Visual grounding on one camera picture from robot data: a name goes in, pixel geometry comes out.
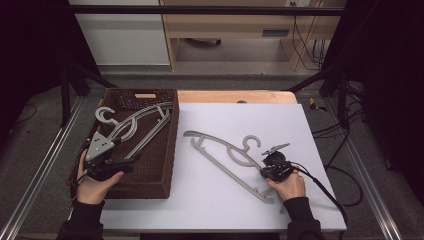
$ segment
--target metal frame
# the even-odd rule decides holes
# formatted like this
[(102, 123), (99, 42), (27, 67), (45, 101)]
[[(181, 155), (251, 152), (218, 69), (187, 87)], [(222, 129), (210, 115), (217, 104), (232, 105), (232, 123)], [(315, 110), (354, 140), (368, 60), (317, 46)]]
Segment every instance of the metal frame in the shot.
[(43, 161), (41, 162), (40, 167), (35, 173), (34, 177), (31, 180), (31, 183), (28, 185), (27, 190), (21, 198), (18, 206), (15, 208), (12, 216), (9, 218), (7, 223), (4, 225), (3, 229), (0, 232), (0, 239), (14, 239), (19, 232), (22, 224), (25, 221), (26, 216), (28, 215), (32, 205), (34, 204), (35, 199), (37, 198), (38, 193), (41, 190), (41, 187), (46, 180), (51, 167), (53, 166), (56, 158), (62, 149), (63, 144), (68, 137), (69, 132), (71, 131), (75, 120), (78, 117), (78, 114), (81, 110), (81, 107), (84, 103), (85, 97), (77, 97), (74, 106), (71, 110), (71, 115), (67, 124), (59, 129), (59, 132), (56, 135), (50, 149), (47, 151)]
[(360, 14), (359, 10), (309, 7), (245, 7), (245, 6), (125, 6), (125, 5), (51, 5), (49, 11), (77, 14), (190, 14), (190, 15), (285, 15), (345, 16)]

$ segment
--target cable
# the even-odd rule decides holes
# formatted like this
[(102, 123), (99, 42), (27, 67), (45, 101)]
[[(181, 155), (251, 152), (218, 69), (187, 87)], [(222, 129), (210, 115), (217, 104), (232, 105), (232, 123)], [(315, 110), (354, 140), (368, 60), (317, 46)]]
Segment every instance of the cable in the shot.
[(352, 181), (356, 184), (356, 186), (357, 186), (357, 187), (358, 187), (358, 189), (359, 189), (359, 199), (358, 199), (356, 202), (353, 202), (353, 203), (342, 203), (342, 205), (343, 205), (343, 206), (345, 206), (345, 207), (354, 207), (354, 206), (359, 205), (359, 204), (362, 202), (362, 199), (364, 198), (364, 191), (362, 190), (361, 185), (360, 185), (360, 184), (359, 184), (359, 182), (355, 179), (355, 177), (353, 177), (351, 174), (349, 174), (349, 173), (348, 173), (348, 172), (346, 172), (345, 170), (340, 169), (340, 168), (338, 168), (338, 167), (334, 167), (334, 166), (327, 166), (327, 168), (329, 168), (329, 169), (333, 169), (333, 170), (336, 170), (336, 171), (339, 171), (339, 172), (341, 172), (341, 173), (343, 173), (343, 174), (347, 175), (350, 179), (352, 179)]
[(303, 65), (303, 67), (304, 67), (305, 69), (307, 69), (307, 70), (320, 70), (320, 69), (313, 69), (313, 68), (308, 68), (308, 67), (306, 67), (305, 63), (303, 62), (302, 57), (300, 56), (300, 53), (297, 51), (296, 45), (294, 44), (294, 30), (295, 30), (295, 29), (297, 29), (296, 16), (293, 16), (293, 18), (294, 18), (294, 22), (293, 22), (293, 31), (292, 31), (292, 44), (293, 44), (294, 51), (295, 51), (295, 52), (297, 53), (297, 55), (299, 56), (299, 60), (300, 60), (300, 62), (302, 63), (302, 65)]
[[(292, 7), (296, 7), (296, 3), (290, 4), (290, 6), (292, 6)], [(312, 23), (315, 21), (315, 19), (316, 19), (316, 16), (314, 16), (314, 17), (313, 17), (313, 19), (312, 19)], [(311, 26), (309, 27), (308, 34), (311, 32), (312, 26), (313, 26), (313, 24), (311, 24)], [(295, 30), (296, 30), (297, 34), (299, 35), (300, 40), (302, 41), (303, 47), (304, 47), (304, 49), (306, 50), (306, 53), (308, 54), (309, 59), (311, 59), (312, 63), (313, 63), (315, 66), (317, 66), (317, 67), (318, 67), (317, 69), (308, 68), (308, 67), (306, 67), (305, 63), (303, 62), (303, 59), (302, 59), (302, 57), (301, 57), (300, 53), (297, 51), (296, 45), (295, 45), (295, 43), (294, 43), (294, 32), (295, 32)], [(302, 37), (302, 35), (300, 34), (299, 28), (297, 27), (296, 15), (293, 15), (292, 44), (293, 44), (293, 48), (294, 48), (295, 52), (297, 53), (297, 55), (298, 55), (298, 57), (299, 57), (300, 62), (302, 63), (303, 67), (305, 67), (305, 69), (307, 69), (307, 70), (321, 70), (319, 63), (317, 64), (317, 62), (315, 61), (315, 59), (311, 57), (311, 54), (310, 54), (310, 53), (309, 53), (309, 51), (308, 51), (308, 47), (306, 46), (306, 42), (303, 40), (303, 37)]]
[[(336, 207), (339, 209), (340, 213), (342, 214), (343, 220), (346, 224), (346, 227), (348, 226), (348, 218), (347, 218), (347, 214), (346, 211), (343, 208), (343, 205), (338, 202), (331, 194), (330, 192), (328, 192), (328, 190), (324, 187), (324, 185), (322, 185), (322, 183), (316, 179), (315, 177), (313, 177), (311, 174), (309, 174), (309, 172), (304, 171), (300, 168), (296, 168), (293, 167), (294, 169), (298, 170), (299, 172), (305, 174), (306, 176), (308, 176), (309, 178), (312, 179), (312, 181), (321, 189), (321, 191), (328, 197), (328, 199), (330, 199), (331, 202), (333, 202), (334, 205), (336, 205)], [(344, 235), (344, 231), (340, 231), (340, 235), (339, 235), (339, 239), (342, 239)]]

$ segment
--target white tabletop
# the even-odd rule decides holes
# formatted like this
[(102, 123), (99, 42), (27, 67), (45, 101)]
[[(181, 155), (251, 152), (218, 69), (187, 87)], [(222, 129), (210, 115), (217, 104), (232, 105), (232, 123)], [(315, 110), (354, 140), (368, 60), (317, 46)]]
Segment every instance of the white tabletop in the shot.
[[(287, 228), (290, 218), (285, 211), (279, 213), (281, 203), (275, 192), (269, 194), (274, 204), (262, 202), (197, 151), (191, 144), (192, 138), (183, 136), (188, 130), (213, 135), (241, 149), (243, 138), (254, 135), (260, 139), (261, 146), (250, 140), (247, 153), (261, 166), (264, 166), (261, 153), (290, 143), (281, 149), (287, 160), (302, 164), (333, 194), (301, 105), (180, 103), (170, 198), (108, 199), (101, 217), (105, 229), (273, 232)], [(250, 186), (259, 191), (268, 188), (256, 168), (235, 164), (224, 145), (205, 140), (202, 146)], [(345, 230), (337, 207), (311, 179), (306, 176), (304, 179), (312, 212), (321, 222), (321, 228)]]

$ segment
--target floor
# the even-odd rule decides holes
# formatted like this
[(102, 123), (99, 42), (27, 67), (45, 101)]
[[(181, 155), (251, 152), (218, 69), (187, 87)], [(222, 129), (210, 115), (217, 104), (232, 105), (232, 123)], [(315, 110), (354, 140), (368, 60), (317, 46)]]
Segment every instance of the floor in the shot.
[[(282, 52), (278, 40), (223, 40), (220, 46), (185, 40), (173, 72), (163, 66), (130, 69), (101, 66), (101, 69), (106, 79), (122, 88), (239, 90), (283, 90), (316, 72), (304, 68), (296, 72), (290, 70), (284, 54), (276, 54)], [(305, 60), (305, 64), (313, 67), (310, 61)], [(79, 114), (73, 119), (70, 133), (63, 136), (62, 143), (55, 145), (55, 149), (49, 150), (61, 131), (58, 88), (28, 101), (20, 118), (22, 122), (14, 126), (11, 137), (1, 146), (1, 234), (12, 220), (18, 226), (12, 232), (17, 239), (54, 239), (61, 222), (69, 216), (64, 181), (79, 144), (90, 128), (93, 109), (104, 94), (103, 87), (92, 81), (89, 84), (92, 88), (89, 97), (73, 98), (75, 103), (82, 102)], [(317, 93), (319, 86), (320, 82), (314, 83), (296, 94), (312, 132), (336, 123), (336, 97), (321, 98)], [(311, 98), (319, 109), (311, 109)], [(348, 102), (352, 103), (351, 113), (361, 109), (354, 99), (349, 97)], [(424, 239), (423, 206), (412, 194), (402, 173), (387, 170), (384, 155), (366, 118), (357, 116), (359, 118), (351, 124), (348, 140), (333, 163), (350, 173), (364, 191), (364, 198), (357, 206), (345, 208), (349, 226), (344, 239)], [(341, 133), (343, 130), (336, 129), (315, 139), (323, 164), (328, 163), (340, 146)], [(40, 165), (47, 166), (48, 174), (37, 171)], [(358, 199), (358, 187), (347, 175), (331, 169), (327, 173), (339, 201), (352, 203)], [(38, 179), (40, 184), (37, 184), (33, 182), (34, 176), (44, 177)], [(136, 234), (105, 234), (110, 239), (136, 238)], [(337, 239), (337, 233), (326, 233), (326, 236)]]

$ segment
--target brown woven basket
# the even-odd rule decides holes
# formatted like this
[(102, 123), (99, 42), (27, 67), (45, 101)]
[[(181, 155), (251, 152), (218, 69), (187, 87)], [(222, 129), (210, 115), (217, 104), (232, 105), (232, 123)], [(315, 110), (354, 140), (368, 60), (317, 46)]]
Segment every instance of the brown woven basket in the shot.
[[(101, 106), (115, 110), (111, 116), (121, 122), (133, 113), (163, 102), (172, 102), (171, 120), (143, 148), (140, 159), (134, 164), (134, 171), (109, 190), (109, 199), (165, 199), (170, 195), (172, 169), (174, 166), (175, 143), (178, 128), (179, 105), (177, 91), (173, 89), (108, 89)], [(146, 136), (161, 119), (155, 112), (138, 120), (136, 134), (118, 145), (112, 160), (119, 162)], [(114, 126), (99, 124), (99, 132), (108, 136)]]

